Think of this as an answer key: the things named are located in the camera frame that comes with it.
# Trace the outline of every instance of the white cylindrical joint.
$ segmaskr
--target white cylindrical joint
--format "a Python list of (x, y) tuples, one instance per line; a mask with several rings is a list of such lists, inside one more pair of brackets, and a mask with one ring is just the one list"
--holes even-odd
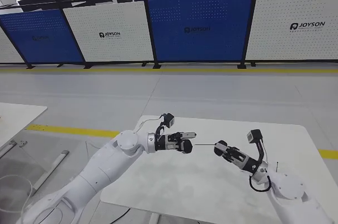
[(125, 130), (117, 136), (117, 143), (125, 154), (132, 156), (138, 148), (138, 135), (132, 130)]

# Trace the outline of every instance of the wire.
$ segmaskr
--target wire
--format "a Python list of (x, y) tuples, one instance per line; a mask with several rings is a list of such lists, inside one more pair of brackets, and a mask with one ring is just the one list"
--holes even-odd
[(266, 155), (266, 162), (269, 163), (269, 159), (267, 158), (267, 152), (266, 152), (266, 148), (265, 148), (265, 145), (264, 145), (264, 140), (261, 140), (262, 141), (262, 146), (265, 150), (265, 155)]
[(88, 153), (88, 144), (89, 144), (90, 146), (92, 146), (93, 148), (96, 148), (96, 149), (98, 149), (98, 150), (99, 150), (100, 148), (97, 147), (97, 146), (95, 146), (95, 145), (93, 145), (93, 144), (90, 143), (90, 142), (85, 141), (85, 143), (86, 143), (87, 158), (90, 159), (90, 155), (89, 155), (89, 153)]
[[(4, 178), (8, 178), (8, 177), (18, 177), (18, 178), (22, 178), (22, 179), (28, 181), (29, 184), (30, 184), (30, 186), (31, 186), (31, 190), (30, 190), (29, 196), (26, 198), (26, 200), (25, 200), (25, 202), (24, 202), (24, 204), (23, 204), (23, 206), (22, 206), (22, 208), (21, 208), (20, 211), (10, 211), (10, 210), (5, 210), (5, 209), (0, 208), (0, 211), (1, 211), (1, 212), (6, 212), (6, 213), (20, 213), (20, 214), (21, 214), (21, 216), (20, 216), (20, 222), (21, 222), (21, 224), (24, 224), (24, 210), (25, 210), (25, 206), (26, 206), (27, 202), (29, 201), (29, 199), (30, 199), (30, 197), (31, 197), (31, 195), (32, 195), (32, 191), (33, 191), (34, 187), (33, 187), (33, 185), (31, 184), (31, 181), (30, 181), (29, 179), (27, 179), (27, 178), (25, 178), (25, 177), (23, 177), (23, 176), (19, 176), (19, 175), (6, 175), (6, 176), (3, 176), (2, 178), (0, 178), (0, 180), (2, 180), (2, 179), (4, 179)], [(60, 223), (62, 222), (63, 212), (62, 212), (62, 210), (61, 210), (60, 208), (57, 208), (57, 207), (51, 207), (51, 208), (47, 208), (47, 209), (43, 210), (42, 212), (39, 213), (38, 216), (36, 216), (36, 218), (34, 219), (34, 222), (33, 222), (33, 223), (35, 223), (36, 219), (37, 219), (44, 211), (47, 211), (47, 210), (49, 210), (49, 209), (53, 209), (52, 211), (54, 211), (55, 209), (60, 210), (60, 213), (61, 213), (61, 219), (60, 219), (60, 221), (58, 222), (58, 224), (60, 224)]]
[(251, 178), (252, 178), (252, 176), (250, 176), (250, 177), (248, 178), (248, 182), (250, 183), (250, 187), (251, 187), (254, 191), (256, 191), (256, 192), (268, 192), (268, 191), (271, 189), (271, 187), (272, 187), (272, 183), (271, 183), (270, 176), (267, 176), (267, 179), (269, 180), (269, 187), (268, 187), (267, 189), (264, 189), (264, 190), (258, 190), (258, 189), (256, 189), (256, 188), (254, 188), (254, 186), (252, 186)]
[(130, 211), (130, 208), (128, 208), (128, 210), (127, 210), (124, 214), (122, 214), (119, 218), (117, 218), (116, 220), (114, 220), (114, 221), (111, 222), (110, 224), (113, 224), (113, 223), (115, 223), (116, 221), (118, 221), (118, 220), (120, 220), (121, 218), (123, 218), (123, 216), (125, 216), (129, 211)]
[(145, 122), (147, 122), (147, 121), (149, 121), (149, 120), (159, 120), (160, 118), (162, 118), (163, 115), (164, 115), (164, 114), (160, 115), (160, 117), (157, 118), (157, 119), (148, 119), (148, 120), (145, 120), (145, 121), (141, 122), (141, 124), (139, 125), (138, 130), (135, 131), (135, 132), (137, 133), (137, 132), (142, 128), (142, 126), (144, 125)]

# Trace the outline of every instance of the blue pegboard panel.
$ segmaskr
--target blue pegboard panel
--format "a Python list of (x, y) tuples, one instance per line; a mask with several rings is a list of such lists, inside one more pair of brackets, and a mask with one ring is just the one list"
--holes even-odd
[(149, 0), (158, 60), (241, 60), (251, 0)]
[(0, 18), (29, 63), (82, 62), (59, 10), (12, 13)]

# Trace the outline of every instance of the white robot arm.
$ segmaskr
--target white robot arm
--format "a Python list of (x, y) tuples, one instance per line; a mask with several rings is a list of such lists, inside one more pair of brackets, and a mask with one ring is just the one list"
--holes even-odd
[[(225, 141), (216, 143), (214, 152), (241, 170), (250, 173), (249, 182), (251, 188), (257, 192), (267, 193), (283, 224), (334, 223), (297, 176), (277, 173), (262, 160), (264, 158), (264, 150), (260, 142), (262, 141), (260, 130), (250, 131), (247, 139), (250, 143), (257, 145), (259, 151), (258, 160), (251, 158), (236, 147), (228, 146)], [(251, 180), (254, 180), (259, 185), (264, 184), (266, 189), (255, 189)]]
[(190, 138), (194, 132), (161, 135), (164, 126), (170, 128), (174, 116), (163, 114), (164, 121), (155, 133), (121, 132), (99, 149), (82, 172), (61, 190), (36, 202), (17, 224), (77, 224), (87, 203), (104, 187), (115, 182), (146, 151), (177, 150), (190, 153)]

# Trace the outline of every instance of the white pegboard panel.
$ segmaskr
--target white pegboard panel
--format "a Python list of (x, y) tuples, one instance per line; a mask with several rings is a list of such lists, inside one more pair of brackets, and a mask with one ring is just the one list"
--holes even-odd
[(23, 63), (21, 56), (0, 27), (0, 63)]
[(257, 0), (246, 59), (338, 59), (338, 0)]
[(144, 2), (66, 8), (64, 13), (87, 62), (153, 60)]

